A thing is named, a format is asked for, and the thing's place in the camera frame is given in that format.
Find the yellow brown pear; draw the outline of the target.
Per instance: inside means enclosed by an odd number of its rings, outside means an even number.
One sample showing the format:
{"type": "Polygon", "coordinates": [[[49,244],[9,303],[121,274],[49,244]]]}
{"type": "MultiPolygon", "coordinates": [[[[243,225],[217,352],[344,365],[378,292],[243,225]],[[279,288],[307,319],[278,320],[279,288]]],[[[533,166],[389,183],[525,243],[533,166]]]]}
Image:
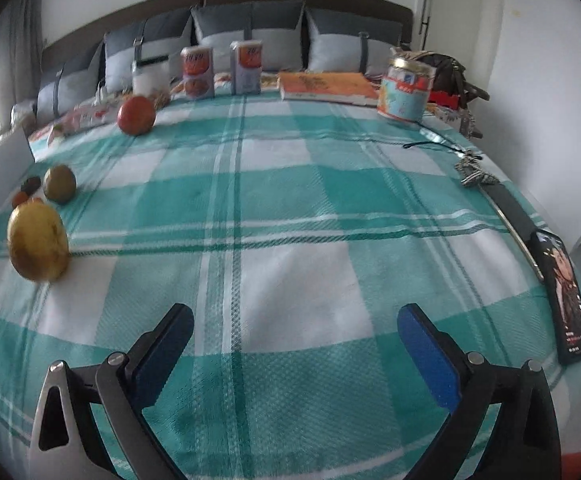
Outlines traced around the yellow brown pear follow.
{"type": "Polygon", "coordinates": [[[6,231],[10,263],[33,282],[55,282],[68,269],[70,250],[62,217],[40,200],[27,200],[8,219],[6,231]]]}

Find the small orange tangerine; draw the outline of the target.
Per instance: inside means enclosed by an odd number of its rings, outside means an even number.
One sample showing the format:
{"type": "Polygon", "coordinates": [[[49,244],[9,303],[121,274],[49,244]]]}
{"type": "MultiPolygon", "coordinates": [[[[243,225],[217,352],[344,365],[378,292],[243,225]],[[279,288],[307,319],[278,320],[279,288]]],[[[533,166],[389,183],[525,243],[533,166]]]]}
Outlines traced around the small orange tangerine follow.
{"type": "Polygon", "coordinates": [[[25,203],[29,198],[30,196],[26,192],[17,192],[12,199],[12,208],[16,209],[19,205],[25,203]]]}

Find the dark mangosteen on blanket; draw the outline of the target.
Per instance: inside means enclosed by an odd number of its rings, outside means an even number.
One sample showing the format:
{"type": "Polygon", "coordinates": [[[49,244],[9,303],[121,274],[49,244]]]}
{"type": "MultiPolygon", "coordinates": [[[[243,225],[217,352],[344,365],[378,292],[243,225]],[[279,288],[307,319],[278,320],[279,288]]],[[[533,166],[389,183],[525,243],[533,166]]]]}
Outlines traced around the dark mangosteen on blanket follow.
{"type": "Polygon", "coordinates": [[[39,176],[28,177],[22,185],[20,190],[26,193],[28,196],[33,196],[33,194],[41,187],[42,179],[39,176]]]}

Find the black smartphone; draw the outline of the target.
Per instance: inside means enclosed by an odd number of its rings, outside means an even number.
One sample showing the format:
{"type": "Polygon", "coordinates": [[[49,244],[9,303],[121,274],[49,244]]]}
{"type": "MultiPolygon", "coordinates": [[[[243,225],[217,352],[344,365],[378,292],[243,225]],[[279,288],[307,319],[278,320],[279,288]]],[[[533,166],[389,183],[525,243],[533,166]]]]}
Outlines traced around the black smartphone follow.
{"type": "Polygon", "coordinates": [[[536,229],[529,251],[542,275],[552,309],[558,361],[568,366],[581,361],[581,292],[565,244],[554,233],[536,229]]]}

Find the green brown round fruit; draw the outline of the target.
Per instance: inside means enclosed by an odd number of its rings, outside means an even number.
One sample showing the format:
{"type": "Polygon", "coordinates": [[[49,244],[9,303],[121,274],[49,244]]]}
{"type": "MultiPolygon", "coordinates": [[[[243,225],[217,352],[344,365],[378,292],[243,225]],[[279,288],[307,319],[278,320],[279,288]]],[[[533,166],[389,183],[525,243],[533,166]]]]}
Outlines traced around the green brown round fruit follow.
{"type": "Polygon", "coordinates": [[[45,197],[56,204],[66,204],[74,198],[77,192],[77,179],[67,165],[57,165],[50,168],[43,180],[45,197]]]}

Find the pink snack bag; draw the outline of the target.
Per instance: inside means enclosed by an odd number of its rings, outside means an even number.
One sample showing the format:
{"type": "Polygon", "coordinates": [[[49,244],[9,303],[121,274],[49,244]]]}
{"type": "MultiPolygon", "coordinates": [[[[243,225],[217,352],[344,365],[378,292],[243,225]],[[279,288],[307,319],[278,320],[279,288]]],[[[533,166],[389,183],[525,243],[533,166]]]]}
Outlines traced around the pink snack bag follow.
{"type": "Polygon", "coordinates": [[[119,103],[78,106],[61,118],[36,130],[29,136],[29,140],[45,139],[48,145],[51,145],[55,140],[69,138],[91,128],[110,124],[117,120],[119,107],[119,103]]]}

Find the teal plaid blanket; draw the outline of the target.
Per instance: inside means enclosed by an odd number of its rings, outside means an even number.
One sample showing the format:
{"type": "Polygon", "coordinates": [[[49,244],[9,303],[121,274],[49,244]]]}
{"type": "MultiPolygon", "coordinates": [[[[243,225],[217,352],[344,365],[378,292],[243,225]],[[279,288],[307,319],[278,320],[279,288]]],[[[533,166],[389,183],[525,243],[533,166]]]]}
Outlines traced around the teal plaid blanket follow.
{"type": "Polygon", "coordinates": [[[276,93],[176,102],[146,136],[33,143],[64,164],[67,273],[36,284],[0,209],[0,462],[28,474],[51,362],[102,362],[172,304],[192,340],[146,419],[192,479],[401,479],[444,413],[397,334],[415,302],[490,362],[539,361],[557,418],[581,362],[557,359],[546,292],[454,153],[375,110],[276,93]]]}

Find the grey white pillow far left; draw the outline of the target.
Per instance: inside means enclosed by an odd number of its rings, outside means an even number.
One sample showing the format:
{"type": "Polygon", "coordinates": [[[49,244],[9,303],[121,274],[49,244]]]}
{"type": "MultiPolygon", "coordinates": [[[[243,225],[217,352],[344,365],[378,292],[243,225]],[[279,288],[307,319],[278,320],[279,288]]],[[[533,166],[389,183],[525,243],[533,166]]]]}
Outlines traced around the grey white pillow far left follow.
{"type": "Polygon", "coordinates": [[[100,82],[103,43],[93,44],[74,58],[42,74],[36,97],[36,121],[45,126],[87,99],[100,82]]]}

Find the grey white pillow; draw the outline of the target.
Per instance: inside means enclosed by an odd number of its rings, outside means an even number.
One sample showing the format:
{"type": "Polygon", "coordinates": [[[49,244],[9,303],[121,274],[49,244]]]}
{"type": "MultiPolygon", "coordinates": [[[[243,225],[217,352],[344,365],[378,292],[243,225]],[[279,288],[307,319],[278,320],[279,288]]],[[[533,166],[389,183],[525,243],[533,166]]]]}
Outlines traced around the grey white pillow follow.
{"type": "Polygon", "coordinates": [[[302,0],[254,1],[192,9],[198,43],[210,47],[216,72],[231,68],[233,41],[261,40],[265,72],[303,69],[302,0]]]}
{"type": "Polygon", "coordinates": [[[36,97],[36,121],[45,126],[87,99],[100,82],[103,43],[93,44],[74,58],[42,74],[36,97]]]}
{"type": "Polygon", "coordinates": [[[360,73],[380,76],[400,44],[402,24],[354,13],[307,8],[312,73],[360,73]]]}
{"type": "Polygon", "coordinates": [[[166,56],[170,80],[181,79],[181,52],[192,45],[193,17],[190,8],[176,9],[106,32],[105,82],[108,92],[132,86],[132,63],[136,49],[140,59],[166,56]]]}

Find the red pomegranate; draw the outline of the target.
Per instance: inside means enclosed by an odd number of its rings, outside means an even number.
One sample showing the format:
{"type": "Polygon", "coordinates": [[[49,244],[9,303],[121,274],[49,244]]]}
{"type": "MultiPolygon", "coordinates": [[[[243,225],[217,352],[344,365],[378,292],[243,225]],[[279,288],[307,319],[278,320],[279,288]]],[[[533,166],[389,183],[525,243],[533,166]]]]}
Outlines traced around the red pomegranate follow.
{"type": "Polygon", "coordinates": [[[142,136],[152,130],[156,120],[156,110],[146,96],[131,96],[120,106],[117,126],[129,136],[142,136]]]}

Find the clear jar black lid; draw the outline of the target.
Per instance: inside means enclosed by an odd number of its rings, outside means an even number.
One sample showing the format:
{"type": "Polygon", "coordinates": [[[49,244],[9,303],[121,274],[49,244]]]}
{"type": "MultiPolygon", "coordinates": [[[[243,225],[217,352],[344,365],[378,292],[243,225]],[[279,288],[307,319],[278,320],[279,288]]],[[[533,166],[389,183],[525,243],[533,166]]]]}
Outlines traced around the clear jar black lid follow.
{"type": "Polygon", "coordinates": [[[132,90],[139,96],[156,96],[170,91],[168,55],[142,58],[132,63],[132,90]]]}

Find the red white carton left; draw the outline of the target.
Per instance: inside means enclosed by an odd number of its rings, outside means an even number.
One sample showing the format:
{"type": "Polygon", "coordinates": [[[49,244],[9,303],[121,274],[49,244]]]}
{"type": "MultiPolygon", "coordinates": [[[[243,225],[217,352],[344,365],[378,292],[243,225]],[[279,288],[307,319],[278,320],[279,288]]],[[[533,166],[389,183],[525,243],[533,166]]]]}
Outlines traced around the red white carton left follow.
{"type": "Polygon", "coordinates": [[[213,53],[210,47],[185,47],[181,51],[184,93],[190,100],[214,96],[213,53]]]}

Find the red white carton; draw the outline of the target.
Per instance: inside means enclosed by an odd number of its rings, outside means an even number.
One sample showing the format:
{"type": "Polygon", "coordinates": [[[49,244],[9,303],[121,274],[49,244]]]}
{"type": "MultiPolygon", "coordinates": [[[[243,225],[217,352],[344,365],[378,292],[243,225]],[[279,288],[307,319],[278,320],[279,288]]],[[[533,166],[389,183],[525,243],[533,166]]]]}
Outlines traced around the red white carton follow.
{"type": "Polygon", "coordinates": [[[190,100],[214,96],[213,53],[210,47],[185,47],[181,51],[184,93],[190,100]]]}
{"type": "Polygon", "coordinates": [[[233,41],[230,45],[233,96],[261,92],[262,41],[233,41]]]}

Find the red white carton right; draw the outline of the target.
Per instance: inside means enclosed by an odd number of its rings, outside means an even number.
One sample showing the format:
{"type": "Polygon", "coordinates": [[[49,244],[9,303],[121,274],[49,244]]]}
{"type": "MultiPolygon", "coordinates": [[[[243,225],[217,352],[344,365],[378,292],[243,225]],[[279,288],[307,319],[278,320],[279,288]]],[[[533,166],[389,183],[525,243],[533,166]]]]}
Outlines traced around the red white carton right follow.
{"type": "Polygon", "coordinates": [[[233,96],[261,92],[262,41],[233,41],[230,45],[233,96]]]}

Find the orange book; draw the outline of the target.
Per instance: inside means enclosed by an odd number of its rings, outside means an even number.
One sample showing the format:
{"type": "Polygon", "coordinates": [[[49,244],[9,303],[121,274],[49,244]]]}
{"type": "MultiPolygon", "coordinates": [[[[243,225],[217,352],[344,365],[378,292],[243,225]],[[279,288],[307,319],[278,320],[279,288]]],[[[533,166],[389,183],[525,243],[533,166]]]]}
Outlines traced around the orange book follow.
{"type": "Polygon", "coordinates": [[[280,73],[283,100],[376,107],[378,91],[359,73],[280,73]]]}

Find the colourful tin can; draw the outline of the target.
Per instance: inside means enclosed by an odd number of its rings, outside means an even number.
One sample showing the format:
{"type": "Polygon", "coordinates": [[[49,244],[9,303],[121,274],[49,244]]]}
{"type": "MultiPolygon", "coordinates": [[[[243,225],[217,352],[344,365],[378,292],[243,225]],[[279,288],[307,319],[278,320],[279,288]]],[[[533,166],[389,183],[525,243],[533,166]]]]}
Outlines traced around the colourful tin can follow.
{"type": "Polygon", "coordinates": [[[403,56],[394,56],[387,73],[381,78],[378,113],[401,122],[420,122],[434,82],[435,67],[403,56]]]}

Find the black handbag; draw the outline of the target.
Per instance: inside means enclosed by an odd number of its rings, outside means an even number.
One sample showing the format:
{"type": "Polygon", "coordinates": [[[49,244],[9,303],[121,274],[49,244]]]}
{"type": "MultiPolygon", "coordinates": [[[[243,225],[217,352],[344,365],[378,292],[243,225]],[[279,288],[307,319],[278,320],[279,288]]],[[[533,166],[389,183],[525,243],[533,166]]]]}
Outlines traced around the black handbag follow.
{"type": "Polygon", "coordinates": [[[487,91],[471,84],[465,77],[466,68],[450,55],[432,51],[412,52],[414,61],[431,66],[435,70],[429,101],[451,110],[467,110],[475,100],[488,102],[487,91]]]}

